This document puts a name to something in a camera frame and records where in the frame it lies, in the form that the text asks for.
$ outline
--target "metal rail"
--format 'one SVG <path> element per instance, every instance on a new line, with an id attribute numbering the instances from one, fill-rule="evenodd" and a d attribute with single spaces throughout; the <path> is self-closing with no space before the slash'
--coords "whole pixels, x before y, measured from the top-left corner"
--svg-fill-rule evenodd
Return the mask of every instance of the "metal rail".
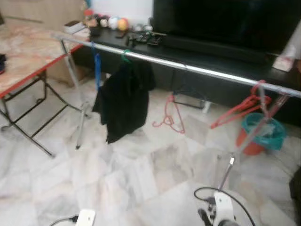
<path id="1" fill-rule="evenodd" d="M 92 47 L 91 42 L 81 41 L 81 40 L 78 40 L 76 38 L 70 37 L 68 35 L 53 33 L 51 36 L 53 38 L 58 39 L 58 40 L 72 41 L 72 42 L 79 43 L 83 46 Z M 213 70 L 208 70 L 208 69 L 201 68 L 201 67 L 195 67 L 195 66 L 191 66 L 191 65 L 184 65 L 184 64 L 181 64 L 181 63 L 173 62 L 173 61 L 170 61 L 170 60 L 164 60 L 164 59 L 153 57 L 153 56 L 146 56 L 146 55 L 135 53 L 135 52 L 126 52 L 125 53 L 123 49 L 109 47 L 109 46 L 105 46 L 105 45 L 102 45 L 102 44 L 94 44 L 94 47 L 96 49 L 108 51 L 108 52 L 111 52 L 111 53 L 120 54 L 120 55 L 124 54 L 124 55 L 129 56 L 129 57 L 138 58 L 138 59 L 149 61 L 149 62 L 152 62 L 152 63 L 156 63 L 156 64 L 160 64 L 160 65 L 164 65 L 164 66 L 169 66 L 169 67 L 173 67 L 173 68 L 176 68 L 176 69 L 186 70 L 186 71 L 189 71 L 189 72 L 198 73 L 198 74 L 202 74 L 202 75 L 207 75 L 207 76 L 215 77 L 215 78 L 218 78 L 218 79 L 228 80 L 228 81 L 232 81 L 232 82 L 236 82 L 236 83 L 240 83 L 240 84 L 254 86 L 258 83 L 258 81 L 256 81 L 256 80 L 246 79 L 246 78 L 242 78 L 242 77 L 239 77 L 239 76 L 236 76 L 236 75 L 217 72 L 217 71 L 213 71 Z M 263 88 L 267 89 L 267 90 L 271 90 L 271 91 L 274 91 L 274 92 L 277 92 L 277 93 L 280 93 L 280 94 L 286 94 L 286 95 L 289 95 L 291 97 L 301 98 L 301 91 L 297 91 L 297 90 L 290 89 L 290 88 L 285 88 L 285 87 L 282 87 L 282 86 L 276 86 L 276 85 L 268 84 L 268 83 L 263 83 L 263 84 L 261 84 L 261 86 Z"/>

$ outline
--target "clothes rack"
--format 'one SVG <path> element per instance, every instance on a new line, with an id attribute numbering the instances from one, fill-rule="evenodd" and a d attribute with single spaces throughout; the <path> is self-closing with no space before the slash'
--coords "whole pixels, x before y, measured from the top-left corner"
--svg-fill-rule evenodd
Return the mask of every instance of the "clothes rack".
<path id="1" fill-rule="evenodd" d="M 255 85 L 258 84 L 258 81 L 251 80 L 251 79 L 246 79 L 246 78 L 243 78 L 243 77 L 240 77 L 240 76 L 237 76 L 237 75 L 222 73 L 222 72 L 218 72 L 218 71 L 214 71 L 214 70 L 208 70 L 206 68 L 195 67 L 195 66 L 192 66 L 192 65 L 185 65 L 185 64 L 174 62 L 174 61 L 165 60 L 165 59 L 161 59 L 161 58 L 153 57 L 153 56 L 147 56 L 147 55 L 143 55 L 143 54 L 139 54 L 139 53 L 135 53 L 135 52 L 125 52 L 123 49 L 109 47 L 109 46 L 102 45 L 102 44 L 92 44 L 91 42 L 81 41 L 81 40 L 78 40 L 78 39 L 76 39 L 74 37 L 71 37 L 69 35 L 54 33 L 54 34 L 52 34 L 52 37 L 60 40 L 61 45 L 62 45 L 62 49 L 63 49 L 64 53 L 66 54 L 65 61 L 67 63 L 69 72 L 70 72 L 71 77 L 72 77 L 72 79 L 75 83 L 76 88 L 78 88 L 78 89 L 79 89 L 79 82 L 77 80 L 76 72 L 74 70 L 75 69 L 74 68 L 74 62 L 72 60 L 71 54 L 68 53 L 68 51 L 65 47 L 64 41 L 76 42 L 76 43 L 79 43 L 83 46 L 87 46 L 87 47 L 90 47 L 90 48 L 93 46 L 94 48 L 99 49 L 99 50 L 103 50 L 103 51 L 107 51 L 107 52 L 111 52 L 111 53 L 115 53 L 115 54 L 120 54 L 120 55 L 125 55 L 127 57 L 133 57 L 133 58 L 148 61 L 148 62 L 151 62 L 151 63 L 156 63 L 156 64 L 169 66 L 169 67 L 180 69 L 180 70 L 185 70 L 185 71 L 192 72 L 192 73 L 201 74 L 203 76 L 215 77 L 217 79 L 232 81 L 232 82 L 245 84 L 245 85 L 250 85 L 250 86 L 255 86 Z M 249 143 L 252 142 L 252 140 L 254 139 L 256 134 L 263 127 L 263 125 L 266 124 L 269 121 L 269 119 L 272 118 L 277 113 L 277 111 L 285 104 L 285 102 L 288 100 L 289 97 L 301 98 L 301 91 L 297 91 L 297 90 L 282 87 L 282 86 L 277 86 L 277 85 L 268 84 L 268 83 L 261 83 L 259 85 L 259 88 L 260 88 L 260 95 L 261 96 L 264 95 L 264 90 L 265 89 L 277 92 L 280 95 L 276 99 L 276 101 L 272 104 L 272 106 L 270 107 L 269 110 L 267 110 L 265 107 L 262 108 L 262 110 L 264 111 L 265 117 L 248 134 L 248 136 L 246 137 L 244 142 L 237 148 L 237 150 L 235 150 L 231 153 L 228 168 L 227 168 L 226 172 L 223 175 L 222 181 L 221 181 L 220 185 L 218 186 L 218 189 L 223 188 L 224 183 L 225 183 L 226 179 L 228 178 L 229 173 L 230 173 L 230 171 L 231 171 L 231 169 L 232 169 L 232 167 L 235 163 L 237 155 L 240 154 L 249 145 Z M 80 128 L 81 129 L 80 129 L 79 137 L 82 136 L 84 115 L 86 114 L 86 110 L 87 110 L 87 103 L 84 102 L 83 98 L 82 98 L 82 101 L 83 101 L 83 111 L 82 111 L 82 120 L 80 122 Z"/>

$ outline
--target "marble table top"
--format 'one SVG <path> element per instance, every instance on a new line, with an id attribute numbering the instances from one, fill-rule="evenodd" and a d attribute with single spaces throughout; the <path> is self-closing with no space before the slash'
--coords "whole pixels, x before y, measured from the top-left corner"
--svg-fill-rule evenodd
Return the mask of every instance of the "marble table top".
<path id="1" fill-rule="evenodd" d="M 0 98 L 64 56 L 60 42 L 51 38 L 51 33 L 38 27 L 0 26 L 0 54 L 7 58 L 5 72 L 0 74 Z M 68 41 L 65 44 L 71 51 L 80 47 Z"/>

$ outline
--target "bucket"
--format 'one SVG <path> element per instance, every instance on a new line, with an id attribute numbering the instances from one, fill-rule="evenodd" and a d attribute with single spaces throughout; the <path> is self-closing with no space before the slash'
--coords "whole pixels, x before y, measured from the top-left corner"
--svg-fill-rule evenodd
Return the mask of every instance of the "bucket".
<path id="1" fill-rule="evenodd" d="M 244 118 L 241 125 L 242 129 L 236 140 L 237 146 L 243 143 L 248 133 L 250 133 L 263 117 L 264 115 L 261 113 L 252 113 Z M 253 142 L 244 149 L 244 153 L 246 155 L 257 155 L 265 149 L 272 151 L 280 150 L 285 137 L 285 128 L 277 120 L 270 119 L 253 139 Z"/>

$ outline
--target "teal bucket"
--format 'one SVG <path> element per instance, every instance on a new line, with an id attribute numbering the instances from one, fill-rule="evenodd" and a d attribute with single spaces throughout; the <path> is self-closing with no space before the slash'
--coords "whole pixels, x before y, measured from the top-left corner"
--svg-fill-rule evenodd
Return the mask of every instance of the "teal bucket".
<path id="1" fill-rule="evenodd" d="M 247 134 L 249 134 L 263 117 L 264 115 L 261 113 L 248 114 L 242 121 L 241 126 Z M 275 119 L 270 119 L 270 121 L 262 127 L 258 135 L 253 139 L 253 142 L 273 151 L 280 150 L 282 148 L 285 138 L 286 131 L 283 125 Z"/>

